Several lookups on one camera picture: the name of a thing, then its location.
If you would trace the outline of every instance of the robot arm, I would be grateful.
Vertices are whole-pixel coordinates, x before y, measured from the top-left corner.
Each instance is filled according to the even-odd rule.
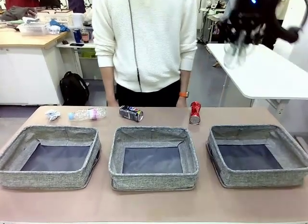
[[[227,30],[227,42],[242,44],[258,44],[262,38],[265,27],[272,31],[275,37],[289,43],[298,40],[298,33],[307,20],[307,8],[301,27],[284,29],[276,18],[275,10],[280,0],[235,0],[231,3],[229,17],[224,21],[231,24]]]

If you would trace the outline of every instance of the blue led light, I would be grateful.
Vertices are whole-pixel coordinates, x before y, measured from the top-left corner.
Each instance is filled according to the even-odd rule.
[[[251,0],[251,2],[252,2],[253,4],[256,4],[257,0]]]

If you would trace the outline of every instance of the orange watch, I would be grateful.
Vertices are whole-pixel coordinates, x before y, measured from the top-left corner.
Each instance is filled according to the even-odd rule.
[[[180,97],[188,98],[189,92],[180,92]]]

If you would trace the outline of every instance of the plastic water bottle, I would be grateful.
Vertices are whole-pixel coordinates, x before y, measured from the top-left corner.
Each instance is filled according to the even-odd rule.
[[[77,112],[71,112],[68,114],[68,118],[70,121],[100,119],[105,116],[106,116],[106,109],[103,107],[79,110]]]

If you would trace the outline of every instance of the person in red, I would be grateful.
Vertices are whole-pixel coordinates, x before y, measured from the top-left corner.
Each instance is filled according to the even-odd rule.
[[[7,10],[12,6],[38,7],[39,0],[5,0],[5,7]]]

